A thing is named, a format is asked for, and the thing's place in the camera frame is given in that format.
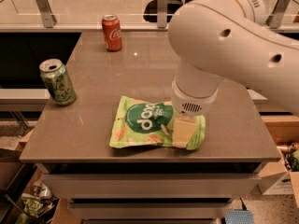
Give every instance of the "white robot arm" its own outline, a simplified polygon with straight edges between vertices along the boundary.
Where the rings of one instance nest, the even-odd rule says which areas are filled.
[[[205,114],[227,77],[299,115],[299,41],[269,31],[265,17],[263,0],[194,0],[175,13],[168,33],[181,58],[177,111]]]

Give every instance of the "can lid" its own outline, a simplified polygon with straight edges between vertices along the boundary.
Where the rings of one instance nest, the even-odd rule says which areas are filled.
[[[62,62],[58,59],[49,59],[39,65],[39,69],[43,72],[53,72],[57,71],[62,65]]]
[[[116,15],[104,15],[103,20],[104,21],[113,21],[116,20],[118,17]]]

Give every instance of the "snack bag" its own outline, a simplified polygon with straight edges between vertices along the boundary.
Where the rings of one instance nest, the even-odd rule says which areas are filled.
[[[139,146],[173,146],[174,120],[179,113],[171,102],[148,103],[122,96],[114,121],[110,146],[115,148]],[[197,149],[205,139],[205,118],[194,118],[195,131],[185,146]]]

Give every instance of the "gray tabletop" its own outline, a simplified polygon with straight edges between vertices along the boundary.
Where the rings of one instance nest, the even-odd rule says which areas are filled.
[[[69,106],[47,103],[25,150],[24,162],[277,161],[279,154],[246,89],[224,79],[206,114],[206,139],[195,151],[174,147],[110,147],[122,95],[170,100],[178,56],[166,32],[123,32],[123,48],[105,49],[101,31],[83,32],[67,64],[78,96]]]

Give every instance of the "bag of chips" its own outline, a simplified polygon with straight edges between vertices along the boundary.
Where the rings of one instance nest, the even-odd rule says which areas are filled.
[[[173,142],[174,123],[177,117],[181,118],[181,115],[171,102],[152,104],[122,96],[112,129],[110,146],[122,148],[152,145],[185,147],[188,150],[199,148],[205,139],[205,117],[193,118],[194,130],[191,138],[185,145],[175,145],[178,143]]]

